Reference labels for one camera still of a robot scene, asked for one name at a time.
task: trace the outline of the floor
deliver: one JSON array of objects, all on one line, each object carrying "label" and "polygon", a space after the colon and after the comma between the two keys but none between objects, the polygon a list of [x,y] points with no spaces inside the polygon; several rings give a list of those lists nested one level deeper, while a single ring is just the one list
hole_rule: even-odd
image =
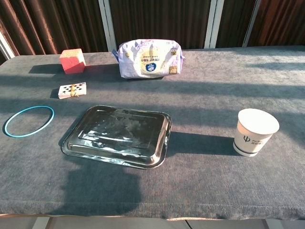
[{"label": "floor", "polygon": [[0,218],[0,229],[305,229],[305,221],[56,217]]}]

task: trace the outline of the gray felt tablecloth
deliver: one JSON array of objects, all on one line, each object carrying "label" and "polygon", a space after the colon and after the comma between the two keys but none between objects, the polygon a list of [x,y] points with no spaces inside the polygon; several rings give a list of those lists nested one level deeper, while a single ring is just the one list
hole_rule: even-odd
[{"label": "gray felt tablecloth", "polygon": [[[184,51],[180,75],[125,80],[110,53],[86,53],[65,75],[59,55],[19,56],[0,67],[0,123],[34,105],[54,108],[39,133],[0,133],[0,213],[305,219],[305,47]],[[59,100],[60,85],[87,95]],[[60,144],[97,104],[168,113],[165,162],[140,170],[67,156]],[[255,157],[233,150],[238,111],[274,115],[280,130]],[[14,134],[38,128],[44,109],[17,117]]]}]

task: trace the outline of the pink sponge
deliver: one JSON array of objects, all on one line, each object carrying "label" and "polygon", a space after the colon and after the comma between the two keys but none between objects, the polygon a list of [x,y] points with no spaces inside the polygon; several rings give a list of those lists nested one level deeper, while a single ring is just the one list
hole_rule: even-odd
[{"label": "pink sponge", "polygon": [[86,66],[81,49],[64,50],[59,59],[66,74],[82,73]]}]

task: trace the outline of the cup logo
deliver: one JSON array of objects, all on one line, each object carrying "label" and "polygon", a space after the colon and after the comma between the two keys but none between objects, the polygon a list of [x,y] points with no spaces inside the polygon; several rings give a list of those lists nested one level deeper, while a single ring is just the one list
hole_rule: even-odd
[{"label": "cup logo", "polygon": [[249,142],[251,139],[248,136],[244,136],[244,142]]}]

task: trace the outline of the metal tray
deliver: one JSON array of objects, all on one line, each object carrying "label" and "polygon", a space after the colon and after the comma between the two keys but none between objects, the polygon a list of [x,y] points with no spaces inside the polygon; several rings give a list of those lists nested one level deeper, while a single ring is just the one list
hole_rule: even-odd
[{"label": "metal tray", "polygon": [[113,164],[154,168],[165,159],[172,119],[161,112],[98,105],[63,141],[63,153]]}]

